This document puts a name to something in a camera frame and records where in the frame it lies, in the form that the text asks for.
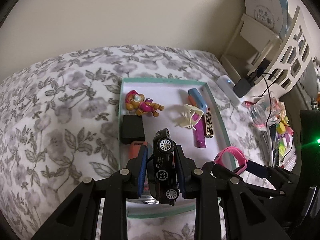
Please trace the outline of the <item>black toy car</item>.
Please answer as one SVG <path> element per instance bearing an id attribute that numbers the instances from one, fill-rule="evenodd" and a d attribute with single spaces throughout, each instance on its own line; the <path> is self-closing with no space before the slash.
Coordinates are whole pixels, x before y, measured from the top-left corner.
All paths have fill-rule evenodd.
<path id="1" fill-rule="evenodd" d="M 158 131 L 153 139 L 152 154 L 146 172 L 150 194 L 160 204 L 175 205 L 179 197 L 174 164 L 175 143 L 167 128 Z"/>

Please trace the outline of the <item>black charger block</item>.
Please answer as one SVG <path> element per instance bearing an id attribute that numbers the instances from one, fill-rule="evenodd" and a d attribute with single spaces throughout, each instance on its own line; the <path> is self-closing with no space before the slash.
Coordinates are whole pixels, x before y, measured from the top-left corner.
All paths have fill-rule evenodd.
<path id="1" fill-rule="evenodd" d="M 253 85 L 254 83 L 252 81 L 248 81 L 246 78 L 241 78 L 233 87 L 233 92 L 238 98 L 242 98 L 251 90 Z"/>

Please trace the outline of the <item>teal white cardboard box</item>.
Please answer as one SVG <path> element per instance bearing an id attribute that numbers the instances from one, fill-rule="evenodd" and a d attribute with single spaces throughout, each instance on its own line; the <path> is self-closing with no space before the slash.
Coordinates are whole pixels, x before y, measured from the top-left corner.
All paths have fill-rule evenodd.
<path id="1" fill-rule="evenodd" d="M 206 148 L 195 147 L 193 129 L 177 125 L 178 120 L 182 118 L 183 105 L 189 102 L 188 90 L 191 88 L 200 92 L 212 114 L 214 136 L 206 139 Z M 193 159 L 196 166 L 201 168 L 204 163 L 214 160 L 221 150 L 230 146 L 223 119 L 207 83 L 193 80 L 124 78 L 120 90 L 119 121 L 124 115 L 129 114 L 125 108 L 125 96 L 131 90 L 136 90 L 165 107 L 157 118 L 143 116 L 145 140 L 151 147 L 156 132 L 167 128 L 171 139 L 182 146 L 184 155 Z M 137 219 L 174 216 L 194 209 L 193 199 L 185 200 L 178 197 L 175 205 L 162 205 L 152 198 L 148 191 L 143 192 L 139 200 L 127 200 L 128 217 Z"/>

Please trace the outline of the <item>small orange blue toy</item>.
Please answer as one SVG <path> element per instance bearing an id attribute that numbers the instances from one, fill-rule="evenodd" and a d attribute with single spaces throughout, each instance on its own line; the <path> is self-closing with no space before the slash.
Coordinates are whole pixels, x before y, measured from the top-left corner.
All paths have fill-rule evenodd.
<path id="1" fill-rule="evenodd" d="M 188 99 L 193 106 L 203 111 L 204 115 L 208 113 L 209 107 L 203 96 L 196 88 L 191 88 L 188 90 Z"/>

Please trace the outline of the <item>floral grey white blanket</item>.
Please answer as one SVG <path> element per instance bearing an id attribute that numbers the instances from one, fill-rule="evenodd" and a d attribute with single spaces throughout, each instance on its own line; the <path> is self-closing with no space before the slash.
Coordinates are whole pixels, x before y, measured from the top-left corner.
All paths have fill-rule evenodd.
<path id="1" fill-rule="evenodd" d="M 33 64 L 1 83 L 1 212 L 19 239 L 35 232 L 85 176 L 109 177 L 119 162 L 118 108 L 126 77 L 208 84 L 233 146 L 265 163 L 245 107 L 217 86 L 225 73 L 211 53 L 125 45 Z"/>

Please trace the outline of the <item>white power bank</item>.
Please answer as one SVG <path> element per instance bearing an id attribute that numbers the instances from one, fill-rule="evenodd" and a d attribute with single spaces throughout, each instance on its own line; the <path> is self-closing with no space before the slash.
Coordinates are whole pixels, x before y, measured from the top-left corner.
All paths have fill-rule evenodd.
<path id="1" fill-rule="evenodd" d="M 242 104 L 241 99 L 233 91 L 235 84 L 227 75 L 220 76 L 217 79 L 216 84 L 225 93 L 234 106 Z"/>

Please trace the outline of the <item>cream wooden shelf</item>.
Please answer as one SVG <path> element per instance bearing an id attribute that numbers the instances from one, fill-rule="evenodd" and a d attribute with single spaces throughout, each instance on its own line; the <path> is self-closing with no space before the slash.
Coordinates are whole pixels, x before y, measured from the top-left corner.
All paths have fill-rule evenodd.
<path id="1" fill-rule="evenodd" d="M 242 38 L 256 51 L 252 58 L 231 53 L 236 38 Z M 312 62 L 311 36 L 300 7 L 296 7 L 291 25 L 284 38 L 268 29 L 262 23 L 244 13 L 220 62 L 234 83 L 258 69 L 263 60 L 266 67 L 269 89 L 282 96 L 297 83 L 304 70 Z"/>

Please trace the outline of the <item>gold patterned lighter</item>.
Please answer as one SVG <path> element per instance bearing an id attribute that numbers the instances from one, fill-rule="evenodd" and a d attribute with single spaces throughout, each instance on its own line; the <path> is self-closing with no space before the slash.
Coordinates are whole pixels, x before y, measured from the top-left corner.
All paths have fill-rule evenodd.
<path id="1" fill-rule="evenodd" d="M 212 114 L 208 111 L 204 115 L 204 136 L 206 138 L 212 138 L 214 136 L 214 129 L 213 129 L 213 121 L 212 121 Z"/>

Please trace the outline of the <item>colourful clutter pile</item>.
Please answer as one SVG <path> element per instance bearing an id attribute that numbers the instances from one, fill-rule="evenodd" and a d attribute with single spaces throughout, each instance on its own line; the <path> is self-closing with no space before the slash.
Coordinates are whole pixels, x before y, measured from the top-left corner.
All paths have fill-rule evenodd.
<path id="1" fill-rule="evenodd" d="M 253 125 L 259 129 L 259 139 L 268 165 L 292 171 L 296 165 L 294 131 L 289 124 L 283 102 L 265 96 L 256 103 L 245 101 Z"/>

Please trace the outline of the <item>white paper booklet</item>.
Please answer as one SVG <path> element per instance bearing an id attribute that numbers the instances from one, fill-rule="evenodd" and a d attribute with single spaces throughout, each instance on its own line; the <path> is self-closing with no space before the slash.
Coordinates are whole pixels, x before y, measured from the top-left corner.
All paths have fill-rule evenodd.
<path id="1" fill-rule="evenodd" d="M 287 0 L 245 0 L 246 14 L 284 39 L 289 30 Z"/>

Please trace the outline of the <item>pink brown dog figurine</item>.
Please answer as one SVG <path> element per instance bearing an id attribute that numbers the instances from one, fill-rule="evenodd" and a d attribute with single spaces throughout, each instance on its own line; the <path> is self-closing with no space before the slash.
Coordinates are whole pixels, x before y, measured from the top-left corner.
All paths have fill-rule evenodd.
<path id="1" fill-rule="evenodd" d="M 138 116 L 152 115 L 153 117 L 158 117 L 159 111 L 163 111 L 165 107 L 153 102 L 150 98 L 146 98 L 136 90 L 131 90 L 125 96 L 125 108 Z"/>

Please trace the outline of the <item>black power adapter plug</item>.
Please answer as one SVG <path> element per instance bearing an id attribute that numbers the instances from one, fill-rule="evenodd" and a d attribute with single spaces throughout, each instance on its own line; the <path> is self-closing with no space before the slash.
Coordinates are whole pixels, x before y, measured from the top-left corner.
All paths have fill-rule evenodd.
<path id="1" fill-rule="evenodd" d="M 135 141 L 145 141 L 143 118 L 138 115 L 124 115 L 120 127 L 120 141 L 129 145 Z"/>

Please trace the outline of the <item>pink smart wristband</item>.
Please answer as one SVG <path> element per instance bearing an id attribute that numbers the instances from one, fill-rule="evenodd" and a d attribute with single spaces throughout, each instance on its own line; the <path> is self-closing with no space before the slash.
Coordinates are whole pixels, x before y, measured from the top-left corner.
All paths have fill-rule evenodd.
<path id="1" fill-rule="evenodd" d="M 213 162 L 228 169 L 233 168 L 233 172 L 240 175 L 247 168 L 248 159 L 240 149 L 229 146 L 221 150 Z"/>

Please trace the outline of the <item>cream plastic toy chair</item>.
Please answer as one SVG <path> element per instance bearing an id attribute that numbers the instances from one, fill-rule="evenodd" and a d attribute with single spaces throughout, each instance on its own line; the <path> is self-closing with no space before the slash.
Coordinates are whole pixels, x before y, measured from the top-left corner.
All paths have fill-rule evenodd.
<path id="1" fill-rule="evenodd" d="M 182 118 L 177 122 L 181 128 L 197 130 L 195 127 L 201 120 L 204 112 L 196 106 L 185 104 L 183 105 Z"/>

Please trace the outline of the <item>orange blue toy car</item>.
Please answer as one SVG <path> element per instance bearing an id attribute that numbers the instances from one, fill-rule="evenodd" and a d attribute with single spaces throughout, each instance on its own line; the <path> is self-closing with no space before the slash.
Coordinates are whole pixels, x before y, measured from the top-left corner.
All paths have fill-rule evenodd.
<path id="1" fill-rule="evenodd" d="M 129 159 L 133 159 L 138 157 L 139 151 L 141 146 L 144 145 L 147 147 L 148 153 L 147 153 L 147 157 L 149 158 L 151 153 L 152 153 L 152 147 L 150 146 L 150 144 L 146 141 L 142 142 L 142 141 L 134 141 L 130 144 L 129 147 Z"/>

